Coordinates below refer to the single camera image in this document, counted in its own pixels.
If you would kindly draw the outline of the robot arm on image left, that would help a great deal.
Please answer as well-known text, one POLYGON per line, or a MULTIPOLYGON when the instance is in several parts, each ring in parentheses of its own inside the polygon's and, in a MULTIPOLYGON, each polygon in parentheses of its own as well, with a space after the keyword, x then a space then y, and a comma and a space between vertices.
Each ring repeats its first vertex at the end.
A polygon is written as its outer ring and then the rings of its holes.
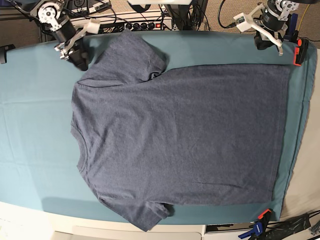
POLYGON ((86 71, 89 66, 89 55, 85 50, 83 37, 88 26, 75 27, 64 10, 64 0, 37 0, 24 3, 14 0, 13 6, 26 16, 39 23, 45 34, 52 35, 57 40, 54 49, 60 58, 72 63, 77 69, 86 71))

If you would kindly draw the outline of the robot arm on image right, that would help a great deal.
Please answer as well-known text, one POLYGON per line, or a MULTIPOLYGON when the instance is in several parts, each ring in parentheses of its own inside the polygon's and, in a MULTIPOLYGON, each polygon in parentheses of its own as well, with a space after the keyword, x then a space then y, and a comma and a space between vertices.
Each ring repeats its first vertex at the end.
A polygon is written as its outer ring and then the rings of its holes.
POLYGON ((313 5, 318 0, 268 0, 261 8, 259 17, 253 22, 281 42, 295 43, 299 31, 296 29, 298 15, 293 13, 300 4, 313 5))

